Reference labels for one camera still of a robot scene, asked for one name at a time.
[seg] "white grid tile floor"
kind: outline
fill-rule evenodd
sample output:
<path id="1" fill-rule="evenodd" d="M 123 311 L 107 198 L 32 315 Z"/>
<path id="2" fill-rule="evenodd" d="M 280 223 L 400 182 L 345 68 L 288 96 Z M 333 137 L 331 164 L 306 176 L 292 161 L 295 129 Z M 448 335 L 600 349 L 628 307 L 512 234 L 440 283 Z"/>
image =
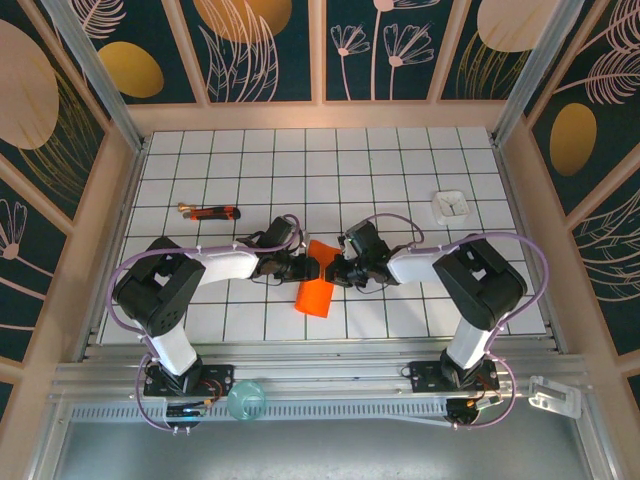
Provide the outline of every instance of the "white grid tile floor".
<path id="1" fill-rule="evenodd" d="M 438 225 L 431 199 L 462 190 L 471 215 L 463 225 Z M 178 202 L 238 205 L 235 222 L 185 220 Z M 143 170 L 121 259 L 169 236 L 182 246 L 229 245 L 235 236 L 264 230 L 270 219 L 296 215 L 312 238 L 338 246 L 340 232 L 374 213 L 410 217 L 425 245 L 446 244 L 487 230 L 515 231 L 505 190 L 483 128 L 373 128 L 157 132 Z M 377 220 L 390 245 L 412 232 L 402 222 Z M 514 262 L 532 294 L 520 246 L 491 240 Z M 407 284 L 364 294 L 334 289 L 328 318 L 297 312 L 298 285 L 248 280 L 197 290 L 184 321 L 194 344 L 280 340 L 442 337 L 460 315 L 439 282 Z M 511 335 L 545 333 L 535 307 L 509 325 Z M 103 321 L 98 343 L 136 343 L 135 335 Z"/>

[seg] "white flower drawing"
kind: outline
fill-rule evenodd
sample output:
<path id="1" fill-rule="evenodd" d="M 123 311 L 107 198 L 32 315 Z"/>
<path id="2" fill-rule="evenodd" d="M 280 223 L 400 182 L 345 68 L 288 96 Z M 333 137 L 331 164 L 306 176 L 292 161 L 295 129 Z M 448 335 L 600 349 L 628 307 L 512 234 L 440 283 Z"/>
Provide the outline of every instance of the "white flower drawing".
<path id="1" fill-rule="evenodd" d="M 349 25 L 344 30 L 340 25 L 331 27 L 331 38 L 333 44 L 340 55 L 340 64 L 342 65 L 342 81 L 344 83 L 344 91 L 347 94 L 347 100 L 351 100 L 349 92 L 349 84 L 347 82 L 347 72 L 344 65 L 344 57 L 349 55 L 357 55 L 367 52 L 371 49 L 371 44 L 366 40 L 367 36 L 362 31 L 362 25 L 354 27 Z"/>
<path id="2" fill-rule="evenodd" d="M 384 28 L 384 46 L 389 57 L 389 65 L 391 65 L 389 100 L 393 100 L 393 81 L 396 68 L 433 60 L 434 50 L 429 48 L 431 43 L 430 26 L 407 25 L 400 35 L 398 35 L 397 24 Z"/>

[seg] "orange plastic piece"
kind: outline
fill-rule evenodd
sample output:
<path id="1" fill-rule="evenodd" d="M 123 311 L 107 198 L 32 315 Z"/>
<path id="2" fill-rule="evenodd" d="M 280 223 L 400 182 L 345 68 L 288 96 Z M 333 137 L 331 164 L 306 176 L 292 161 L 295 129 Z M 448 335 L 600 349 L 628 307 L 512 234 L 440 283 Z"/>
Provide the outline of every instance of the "orange plastic piece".
<path id="1" fill-rule="evenodd" d="M 340 249 L 333 248 L 317 240 L 311 240 L 307 255 L 318 260 L 320 264 L 320 278 L 309 282 L 302 282 L 298 289 L 296 310 L 315 317 L 327 318 L 329 306 L 333 296 L 333 283 L 324 280 L 324 269 L 329 266 Z"/>

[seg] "black mounting plate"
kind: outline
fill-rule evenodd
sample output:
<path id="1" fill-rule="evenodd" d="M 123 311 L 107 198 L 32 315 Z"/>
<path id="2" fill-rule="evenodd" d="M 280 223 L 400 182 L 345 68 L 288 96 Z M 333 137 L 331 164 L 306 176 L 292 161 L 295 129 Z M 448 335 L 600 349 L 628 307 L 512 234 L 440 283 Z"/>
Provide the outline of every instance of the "black mounting plate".
<path id="1" fill-rule="evenodd" d="M 417 361 L 408 365 L 409 374 L 407 377 L 411 380 L 411 388 L 413 393 L 443 393 L 460 390 L 462 392 L 482 392 L 485 386 L 479 380 L 462 389 L 456 388 L 442 374 L 442 363 L 440 360 L 434 361 Z M 496 372 L 496 366 L 493 361 L 485 360 L 478 370 L 478 375 L 482 376 L 489 387 L 494 390 L 500 389 L 500 382 Z"/>
<path id="2" fill-rule="evenodd" d="M 147 381 L 144 384 L 144 396 L 145 397 L 210 397 L 211 390 L 203 382 L 209 382 L 214 387 L 217 387 L 217 381 L 222 385 L 223 397 L 229 394 L 229 390 L 233 387 L 233 365 L 203 365 L 202 373 L 200 374 L 200 383 L 191 391 L 188 395 L 178 395 L 172 389 L 167 387 L 164 381 L 160 367 L 152 365 L 147 368 Z"/>

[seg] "gray metal floor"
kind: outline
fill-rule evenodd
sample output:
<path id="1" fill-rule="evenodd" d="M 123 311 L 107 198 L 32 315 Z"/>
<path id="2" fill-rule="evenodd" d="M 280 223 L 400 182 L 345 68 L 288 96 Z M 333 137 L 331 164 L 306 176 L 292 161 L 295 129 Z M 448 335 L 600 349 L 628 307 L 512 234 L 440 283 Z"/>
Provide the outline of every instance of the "gray metal floor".
<path id="1" fill-rule="evenodd" d="M 458 431 L 392 420 L 71 424 L 56 479 L 591 478 L 573 420 L 519 400 L 502 424 Z"/>

